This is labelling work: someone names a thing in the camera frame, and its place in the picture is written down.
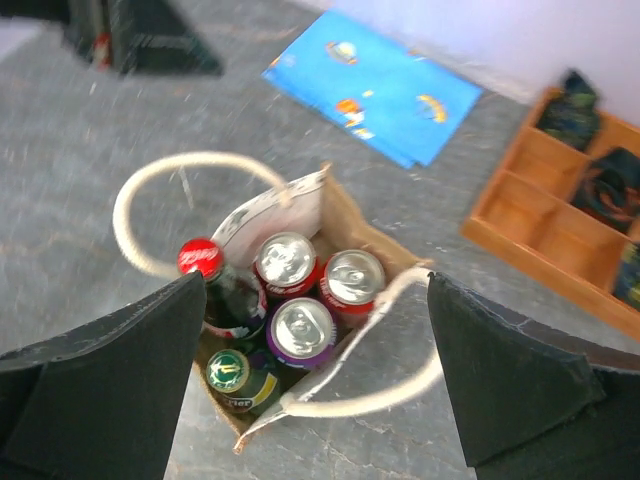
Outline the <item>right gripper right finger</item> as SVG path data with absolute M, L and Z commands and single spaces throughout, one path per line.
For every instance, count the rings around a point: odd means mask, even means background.
M 539 323 L 442 273 L 427 301 L 477 478 L 638 478 L 638 355 Z

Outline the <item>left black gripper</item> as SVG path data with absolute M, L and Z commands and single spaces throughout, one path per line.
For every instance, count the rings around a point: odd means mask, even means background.
M 64 39 L 87 64 L 118 74 L 213 75 L 224 72 L 179 9 L 164 0 L 70 0 Z

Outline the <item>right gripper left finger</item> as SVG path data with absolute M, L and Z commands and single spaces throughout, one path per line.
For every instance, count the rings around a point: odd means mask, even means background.
M 2 478 L 163 478 L 205 303 L 192 273 L 2 354 Z

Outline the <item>green glass bottle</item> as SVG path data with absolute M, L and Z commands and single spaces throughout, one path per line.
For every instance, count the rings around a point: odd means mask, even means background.
M 234 413 L 261 415 L 281 395 L 275 359 L 262 347 L 237 344 L 218 351 L 209 359 L 205 376 Z

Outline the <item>cola bottle red cap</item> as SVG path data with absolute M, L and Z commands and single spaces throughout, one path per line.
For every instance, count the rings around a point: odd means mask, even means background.
M 208 238 L 189 240 L 178 253 L 177 266 L 183 274 L 199 271 L 203 276 L 207 331 L 231 340 L 249 339 L 261 331 L 267 311 L 261 283 L 251 271 L 228 263 L 216 242 Z

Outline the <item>purple soda can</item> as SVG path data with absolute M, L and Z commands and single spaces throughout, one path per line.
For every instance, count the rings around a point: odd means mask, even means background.
M 269 316 L 266 341 L 275 358 L 292 368 L 312 370 L 329 360 L 337 339 L 331 312 L 311 297 L 290 299 Z

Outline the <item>red cola can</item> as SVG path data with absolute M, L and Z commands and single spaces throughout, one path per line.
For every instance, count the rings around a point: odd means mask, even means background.
M 385 281 L 384 269 L 374 255 L 349 249 L 329 257 L 320 276 L 319 292 L 340 322 L 354 329 L 368 320 Z
M 303 235 L 282 231 L 259 248 L 253 270 L 266 294 L 276 300 L 310 295 L 319 273 L 319 257 Z

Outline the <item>brown canvas tote bag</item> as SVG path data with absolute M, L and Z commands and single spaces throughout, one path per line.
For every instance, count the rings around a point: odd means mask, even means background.
M 237 435 L 235 453 L 241 453 L 258 431 L 287 416 L 343 418 L 379 412 L 425 394 L 442 378 L 440 358 L 433 350 L 414 375 L 378 392 L 347 400 L 313 401 L 313 396 L 339 374 L 356 346 L 383 320 L 401 293 L 413 284 L 427 286 L 431 274 L 430 260 L 417 257 L 366 222 L 353 198 L 332 175 L 328 163 L 319 171 L 294 181 L 286 181 L 251 157 L 228 152 L 181 153 L 147 164 L 122 186 L 112 215 L 116 241 L 131 265 L 158 278 L 178 278 L 175 263 L 150 256 L 135 239 L 130 220 L 131 204 L 138 190 L 151 179 L 180 168 L 205 166 L 242 170 L 271 187 L 237 207 L 215 231 L 214 240 L 220 242 L 232 264 L 249 266 L 267 236 L 279 229 L 291 229 L 313 239 L 323 255 L 345 249 L 363 249 L 381 261 L 387 275 L 386 286 L 375 299 L 374 310 L 365 325 L 348 333 L 324 365 L 286 388 L 282 399 L 254 421 L 227 411 L 220 413 Z

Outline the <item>dark rolled item bottom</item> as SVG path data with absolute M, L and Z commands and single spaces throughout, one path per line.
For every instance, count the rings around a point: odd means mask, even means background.
M 628 243 L 623 249 L 613 286 L 613 296 L 636 310 L 640 309 L 639 257 L 639 243 Z

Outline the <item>orange wooden compartment tray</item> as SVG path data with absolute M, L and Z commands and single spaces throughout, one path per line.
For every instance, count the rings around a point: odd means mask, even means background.
M 575 208 L 570 201 L 584 169 L 614 147 L 639 152 L 639 129 L 607 112 L 581 152 L 536 126 L 561 93 L 549 87 L 527 114 L 462 223 L 461 234 L 599 320 L 632 338 L 639 313 L 612 294 L 625 246 L 639 226 L 623 233 Z

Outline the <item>dark rolled item centre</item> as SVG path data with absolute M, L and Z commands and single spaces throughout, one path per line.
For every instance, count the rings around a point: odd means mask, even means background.
M 627 234 L 639 216 L 639 158 L 626 148 L 615 147 L 591 161 L 571 204 Z

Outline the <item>blue patterned cloth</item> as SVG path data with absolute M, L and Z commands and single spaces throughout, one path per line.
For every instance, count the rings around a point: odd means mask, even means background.
M 429 165 L 482 93 L 334 10 L 312 23 L 263 77 L 404 168 Z

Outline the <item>dark rolled item top-left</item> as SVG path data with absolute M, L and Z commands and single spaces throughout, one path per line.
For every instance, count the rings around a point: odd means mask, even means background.
M 597 91 L 578 70 L 569 69 L 562 92 L 549 101 L 536 128 L 562 143 L 585 152 L 601 126 Z

